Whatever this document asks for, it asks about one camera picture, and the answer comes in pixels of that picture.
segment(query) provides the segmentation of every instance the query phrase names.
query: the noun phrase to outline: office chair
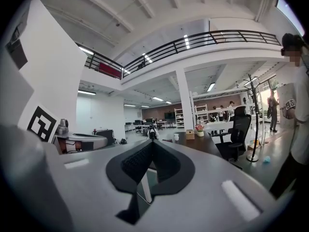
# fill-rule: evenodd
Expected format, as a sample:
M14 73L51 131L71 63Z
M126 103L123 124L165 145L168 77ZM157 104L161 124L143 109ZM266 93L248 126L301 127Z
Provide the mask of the office chair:
M238 160L238 156L246 151L245 139L251 123L251 115L246 114L246 107L241 106L235 109L233 129L231 131L231 142L216 144L222 158Z
M135 133L138 133L140 132L141 133L141 126L137 126L137 125L140 125L140 121L138 122L134 122L133 125L135 125Z

